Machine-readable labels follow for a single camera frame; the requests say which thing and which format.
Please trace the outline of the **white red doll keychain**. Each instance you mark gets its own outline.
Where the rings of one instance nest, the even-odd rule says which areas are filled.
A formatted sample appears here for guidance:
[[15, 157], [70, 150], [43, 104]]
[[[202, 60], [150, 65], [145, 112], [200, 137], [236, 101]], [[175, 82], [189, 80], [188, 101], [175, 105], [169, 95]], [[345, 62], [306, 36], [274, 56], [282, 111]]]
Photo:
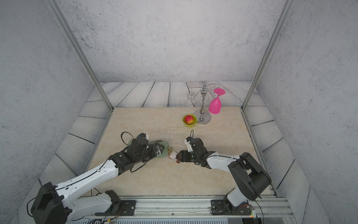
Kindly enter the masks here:
[[174, 150], [173, 147], [168, 147], [167, 148], [167, 152], [168, 152], [168, 157], [171, 160], [177, 161], [177, 155], [178, 153]]

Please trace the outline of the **green corduroy bag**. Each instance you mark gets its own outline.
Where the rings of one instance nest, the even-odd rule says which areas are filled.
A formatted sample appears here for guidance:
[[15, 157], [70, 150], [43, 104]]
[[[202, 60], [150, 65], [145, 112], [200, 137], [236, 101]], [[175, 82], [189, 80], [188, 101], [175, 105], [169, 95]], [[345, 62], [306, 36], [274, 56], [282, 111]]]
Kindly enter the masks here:
[[131, 141], [126, 152], [134, 161], [145, 162], [154, 158], [166, 157], [168, 155], [168, 147], [169, 144], [165, 141], [156, 140], [149, 142], [146, 138], [138, 136], [138, 138]]

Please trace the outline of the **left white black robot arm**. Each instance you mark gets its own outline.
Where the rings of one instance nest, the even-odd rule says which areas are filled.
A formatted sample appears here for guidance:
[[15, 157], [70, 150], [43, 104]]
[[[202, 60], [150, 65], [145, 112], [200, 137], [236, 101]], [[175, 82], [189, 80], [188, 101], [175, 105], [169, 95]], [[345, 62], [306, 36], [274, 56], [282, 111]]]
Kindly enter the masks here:
[[89, 198], [81, 196], [128, 170], [134, 172], [136, 164], [146, 165], [164, 151], [166, 147], [159, 141], [149, 142], [145, 136], [139, 135], [130, 145], [110, 155], [97, 167], [66, 182], [44, 184], [37, 196], [30, 200], [32, 206], [27, 206], [27, 213], [37, 224], [67, 224], [95, 213], [109, 216], [121, 203], [114, 191], [109, 190]]

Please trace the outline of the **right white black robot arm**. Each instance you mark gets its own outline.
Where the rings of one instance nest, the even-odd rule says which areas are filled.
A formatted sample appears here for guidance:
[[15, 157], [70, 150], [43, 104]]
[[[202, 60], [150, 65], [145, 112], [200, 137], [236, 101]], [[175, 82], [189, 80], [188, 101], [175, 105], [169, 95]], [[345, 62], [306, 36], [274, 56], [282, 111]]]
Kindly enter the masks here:
[[207, 169], [219, 169], [229, 172], [237, 188], [225, 197], [226, 206], [233, 210], [244, 202], [254, 201], [271, 185], [271, 178], [264, 168], [247, 152], [241, 155], [223, 155], [208, 151], [200, 138], [188, 137], [185, 140], [187, 150], [180, 151], [176, 162], [192, 162]]

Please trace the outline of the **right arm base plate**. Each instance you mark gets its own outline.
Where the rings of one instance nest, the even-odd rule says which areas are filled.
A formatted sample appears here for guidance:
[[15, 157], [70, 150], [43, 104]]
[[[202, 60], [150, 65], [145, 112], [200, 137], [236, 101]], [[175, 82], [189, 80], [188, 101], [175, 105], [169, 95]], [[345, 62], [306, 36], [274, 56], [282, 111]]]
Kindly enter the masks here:
[[249, 216], [252, 214], [251, 206], [248, 201], [244, 201], [238, 206], [232, 205], [228, 200], [211, 200], [211, 215], [229, 216]]

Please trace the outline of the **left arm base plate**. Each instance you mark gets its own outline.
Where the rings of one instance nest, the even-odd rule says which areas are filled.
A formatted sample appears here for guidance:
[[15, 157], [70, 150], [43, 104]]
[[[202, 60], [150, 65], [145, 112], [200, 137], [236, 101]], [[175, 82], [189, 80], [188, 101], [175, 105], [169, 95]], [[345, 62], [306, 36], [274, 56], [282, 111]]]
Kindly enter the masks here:
[[113, 190], [105, 192], [111, 198], [111, 206], [105, 212], [97, 212], [95, 216], [133, 216], [136, 208], [136, 200], [122, 200]]

